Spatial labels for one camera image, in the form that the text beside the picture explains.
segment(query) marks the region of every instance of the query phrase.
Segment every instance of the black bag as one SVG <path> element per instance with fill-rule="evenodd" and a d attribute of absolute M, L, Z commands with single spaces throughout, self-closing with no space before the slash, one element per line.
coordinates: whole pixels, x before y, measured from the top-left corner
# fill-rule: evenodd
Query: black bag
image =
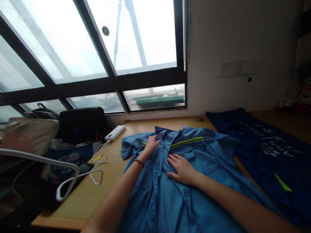
<path fill-rule="evenodd" d="M 46 108 L 43 104 L 38 103 L 37 109 L 33 111 L 26 111 L 25 115 L 30 118 L 59 120 L 59 115 L 51 109 Z"/>

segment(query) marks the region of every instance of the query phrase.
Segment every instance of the white bag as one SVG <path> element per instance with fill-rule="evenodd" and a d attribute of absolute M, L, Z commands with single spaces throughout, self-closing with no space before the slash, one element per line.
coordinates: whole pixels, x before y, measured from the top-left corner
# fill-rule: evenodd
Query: white bag
<path fill-rule="evenodd" d="M 44 156 L 58 129 L 57 120 L 12 117 L 3 130 L 0 148 Z"/>

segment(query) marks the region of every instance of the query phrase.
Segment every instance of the white power bank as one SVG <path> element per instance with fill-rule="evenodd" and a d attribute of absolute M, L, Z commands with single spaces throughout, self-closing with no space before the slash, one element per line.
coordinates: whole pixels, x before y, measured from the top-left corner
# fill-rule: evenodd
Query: white power bank
<path fill-rule="evenodd" d="M 116 139 L 120 133 L 123 132 L 123 130 L 125 130 L 125 126 L 117 126 L 114 130 L 112 130 L 110 132 L 110 134 L 108 134 L 106 137 L 105 137 L 105 140 L 108 141 L 113 141 L 114 139 Z"/>

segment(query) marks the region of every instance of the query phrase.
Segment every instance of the window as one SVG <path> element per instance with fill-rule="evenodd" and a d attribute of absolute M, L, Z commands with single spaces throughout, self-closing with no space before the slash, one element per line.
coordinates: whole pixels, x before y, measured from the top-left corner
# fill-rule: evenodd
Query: window
<path fill-rule="evenodd" d="M 40 108 L 39 103 L 43 104 L 46 108 L 53 110 L 54 112 L 60 114 L 62 111 L 66 111 L 66 108 L 62 105 L 59 100 L 47 100 L 47 101 L 39 101 L 27 104 L 21 104 L 21 106 L 26 111 L 33 111 L 37 108 Z"/>
<path fill-rule="evenodd" d="M 102 107 L 105 113 L 123 112 L 123 107 L 117 93 L 106 93 L 99 95 L 89 95 L 72 97 L 67 99 L 74 108 Z"/>
<path fill-rule="evenodd" d="M 0 91 L 43 87 L 40 80 L 0 36 Z"/>
<path fill-rule="evenodd" d="M 55 83 L 107 77 L 72 1 L 1 0 L 0 10 Z"/>
<path fill-rule="evenodd" d="M 8 122 L 11 117 L 22 117 L 22 115 L 11 106 L 0 106 L 0 123 Z"/>
<path fill-rule="evenodd" d="M 118 75 L 177 67 L 173 1 L 88 3 L 98 30 L 109 30 L 109 36 L 101 36 Z"/>
<path fill-rule="evenodd" d="M 1 0 L 1 120 L 187 107 L 186 0 Z"/>

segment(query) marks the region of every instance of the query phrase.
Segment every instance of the window frame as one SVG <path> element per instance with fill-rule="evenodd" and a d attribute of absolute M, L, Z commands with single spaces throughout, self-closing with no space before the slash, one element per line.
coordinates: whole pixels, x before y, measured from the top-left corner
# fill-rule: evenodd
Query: window frame
<path fill-rule="evenodd" d="M 48 75 L 46 70 L 40 65 L 37 59 L 27 49 L 15 34 L 9 23 L 0 16 L 0 35 L 23 60 L 23 62 L 32 70 L 36 77 L 43 83 L 44 87 L 3 92 L 0 93 L 0 106 L 11 105 L 15 110 L 24 116 L 24 109 L 19 104 L 38 102 L 44 100 L 58 99 L 64 107 L 69 110 L 73 109 L 71 104 L 66 100 L 70 97 L 79 97 L 87 95 L 105 94 L 116 92 L 123 106 L 124 112 L 105 113 L 106 115 L 120 115 L 137 112 L 152 112 L 170 109 L 187 109 L 187 0 L 174 0 L 174 18 L 175 18 L 175 42 L 177 67 L 165 68 L 154 71 L 146 71 L 139 73 L 130 73 L 117 75 L 113 63 L 108 54 L 107 48 L 103 42 L 100 32 L 97 28 L 95 19 L 92 15 L 87 0 L 73 0 L 83 22 L 88 31 L 95 49 L 105 65 L 108 77 L 90 79 L 84 81 L 76 81 L 71 83 L 56 84 Z M 172 108 L 156 108 L 131 111 L 123 91 L 151 88 L 158 86 L 185 84 L 185 105 Z"/>

